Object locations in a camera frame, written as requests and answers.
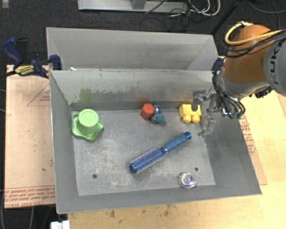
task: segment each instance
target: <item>hairbrush handle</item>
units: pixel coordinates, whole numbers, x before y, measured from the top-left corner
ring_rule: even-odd
[[[191,139],[191,134],[189,132],[186,132],[173,139],[172,141],[168,142],[161,148],[153,147],[152,149],[137,156],[129,162],[130,171],[132,173],[139,174],[144,170],[147,170],[148,168],[161,161],[164,154],[179,147],[189,139]]]

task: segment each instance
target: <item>bin floor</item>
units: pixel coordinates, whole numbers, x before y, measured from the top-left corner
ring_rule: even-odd
[[[73,137],[77,188],[80,196],[180,187],[182,172],[192,172],[197,185],[215,185],[199,124],[183,123],[178,109],[162,109],[165,124],[143,119],[140,110],[97,111],[104,129],[89,142]],[[131,159],[189,131],[192,139],[164,155],[163,160],[132,174]]]

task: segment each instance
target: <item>yellow toy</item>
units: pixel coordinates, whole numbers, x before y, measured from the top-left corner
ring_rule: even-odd
[[[196,111],[192,111],[191,104],[182,104],[179,108],[180,110],[180,116],[183,118],[184,123],[199,123],[200,122],[200,116],[201,116],[201,109],[200,105],[198,105],[198,108]]]

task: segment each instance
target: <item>green plastic toy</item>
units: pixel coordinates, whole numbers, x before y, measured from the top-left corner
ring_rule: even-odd
[[[73,134],[76,137],[93,141],[103,127],[104,124],[99,120],[98,114],[92,109],[84,109],[73,116]]]

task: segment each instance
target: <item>small round metal object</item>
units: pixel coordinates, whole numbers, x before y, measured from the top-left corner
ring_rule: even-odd
[[[183,172],[179,176],[179,183],[181,187],[192,188],[196,185],[196,179],[190,172]]]

